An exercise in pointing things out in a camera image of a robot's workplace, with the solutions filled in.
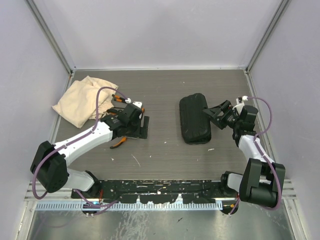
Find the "black case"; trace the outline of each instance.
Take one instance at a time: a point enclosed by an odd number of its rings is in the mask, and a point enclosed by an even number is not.
[[[187,144],[206,144],[211,140],[210,119],[206,97],[201,93],[186,96],[180,100],[180,124],[183,140]]]

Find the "white panel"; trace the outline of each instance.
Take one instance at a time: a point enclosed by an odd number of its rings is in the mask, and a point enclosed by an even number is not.
[[[78,69],[246,67],[280,0],[35,0]]]
[[[11,240],[68,75],[23,0],[2,0],[0,23],[0,239]]]
[[[275,160],[285,164],[313,239],[320,236],[319,13],[318,0],[292,0],[251,72],[257,95],[273,109]]]

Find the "floor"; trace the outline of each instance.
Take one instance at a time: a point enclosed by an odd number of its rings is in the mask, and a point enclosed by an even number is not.
[[[268,211],[241,202],[228,217],[219,210],[36,211],[28,240],[294,240],[284,207]]]
[[[141,101],[150,116],[148,139],[129,139],[110,149],[118,139],[101,144],[82,155],[70,167],[89,170],[98,179],[220,179],[225,171],[243,173],[247,161],[232,139],[232,130],[211,124],[212,140],[188,145],[181,136],[179,101],[202,93],[208,106],[225,100],[235,103],[238,96],[249,95],[242,70],[135,70],[77,71],[73,78],[101,78],[119,86],[134,101]],[[56,142],[68,139],[81,129],[61,119]]]

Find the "beige cloth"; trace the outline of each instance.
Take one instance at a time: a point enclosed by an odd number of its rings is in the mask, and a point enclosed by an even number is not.
[[[64,93],[57,105],[52,108],[65,120],[81,128],[88,119],[96,118],[96,97],[101,87],[118,86],[112,82],[87,76],[82,81],[74,81],[69,89]],[[99,118],[113,107],[111,100],[114,90],[103,89],[99,94],[98,112]]]

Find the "scratch mark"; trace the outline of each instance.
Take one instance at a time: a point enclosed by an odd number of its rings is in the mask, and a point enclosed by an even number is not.
[[[131,156],[132,156],[132,157],[136,160],[136,162],[139,164],[139,168],[141,168],[140,163],[138,162],[138,160],[136,159],[136,157],[133,156],[132,154],[131,154]]]

